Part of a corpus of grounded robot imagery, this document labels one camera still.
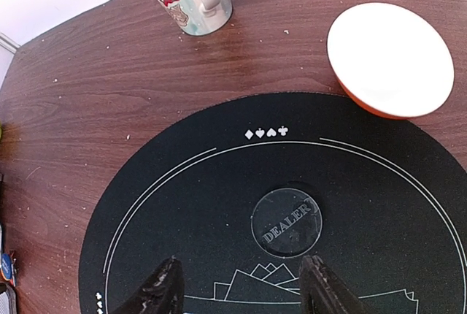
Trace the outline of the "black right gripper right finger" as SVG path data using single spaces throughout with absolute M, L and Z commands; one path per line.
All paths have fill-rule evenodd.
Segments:
M 368 306 L 319 256 L 304 256 L 299 267 L 302 313 L 368 313 Z

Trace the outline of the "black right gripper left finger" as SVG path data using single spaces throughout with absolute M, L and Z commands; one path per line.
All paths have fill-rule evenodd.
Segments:
M 185 281 L 182 262 L 174 256 L 165 259 L 115 314 L 183 313 Z

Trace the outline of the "clear dealer button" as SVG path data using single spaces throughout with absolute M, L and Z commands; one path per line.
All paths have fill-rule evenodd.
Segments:
M 323 230 L 323 214 L 314 197 L 298 188 L 269 191 L 255 205 L 250 228 L 256 244 L 276 258 L 310 251 Z

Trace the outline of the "blue small blind button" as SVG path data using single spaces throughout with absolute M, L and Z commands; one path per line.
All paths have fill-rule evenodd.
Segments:
M 8 253 L 1 254 L 1 275 L 6 281 L 13 279 L 12 259 Z

